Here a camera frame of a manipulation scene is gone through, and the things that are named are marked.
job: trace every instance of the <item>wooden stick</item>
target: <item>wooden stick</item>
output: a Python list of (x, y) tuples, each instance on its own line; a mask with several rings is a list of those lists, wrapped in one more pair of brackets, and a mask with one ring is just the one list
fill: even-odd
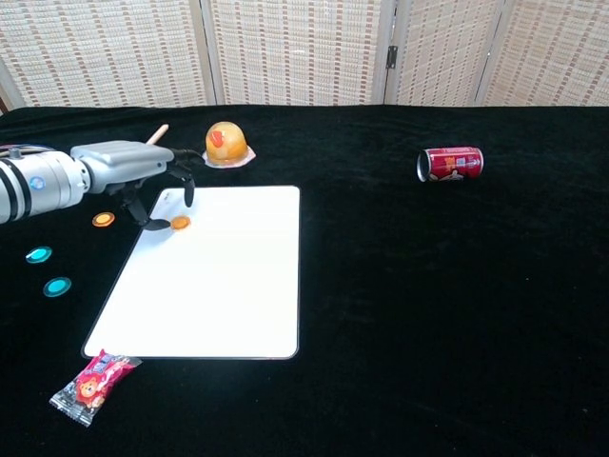
[(148, 138), (148, 141), (146, 141), (147, 145), (156, 145), (156, 142), (159, 141), (161, 139), (161, 137), (163, 135), (165, 135), (165, 132), (169, 130), (169, 124), (163, 124), (161, 127), (159, 127), (154, 134)]

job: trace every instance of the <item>soda can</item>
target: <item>soda can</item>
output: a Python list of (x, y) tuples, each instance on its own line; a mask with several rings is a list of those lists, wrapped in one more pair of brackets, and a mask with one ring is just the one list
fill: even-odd
[(477, 178), (482, 168), (484, 157), (478, 148), (425, 149), (417, 159), (417, 174), (422, 182)]

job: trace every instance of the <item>panel hinge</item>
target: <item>panel hinge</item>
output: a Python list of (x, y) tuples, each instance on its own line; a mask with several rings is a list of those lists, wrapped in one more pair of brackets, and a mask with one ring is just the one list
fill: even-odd
[(398, 60), (398, 47), (390, 46), (387, 50), (387, 65), (386, 69), (394, 69), (396, 68), (396, 60)]

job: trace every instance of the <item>woven screen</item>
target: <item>woven screen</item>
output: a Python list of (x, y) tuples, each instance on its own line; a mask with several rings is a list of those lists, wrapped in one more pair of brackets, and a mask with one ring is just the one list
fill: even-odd
[(0, 58), (27, 106), (206, 103), (187, 0), (6, 1)]
[(412, 0), (398, 9), (398, 60), (387, 103), (471, 105), (497, 26), (497, 0)]
[(382, 0), (210, 3), (226, 103), (370, 103)]
[(609, 105), (609, 2), (515, 3), (485, 105)]

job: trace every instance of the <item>blue token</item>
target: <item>blue token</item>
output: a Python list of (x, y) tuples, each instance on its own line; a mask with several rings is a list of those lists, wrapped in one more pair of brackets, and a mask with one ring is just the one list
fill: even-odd
[(48, 246), (34, 248), (28, 252), (28, 255), (26, 255), (26, 262), (29, 264), (42, 264), (49, 259), (52, 253), (53, 249), (49, 248)]
[(71, 286), (72, 282), (69, 278), (55, 278), (45, 284), (43, 292), (50, 298), (58, 297), (66, 293)]

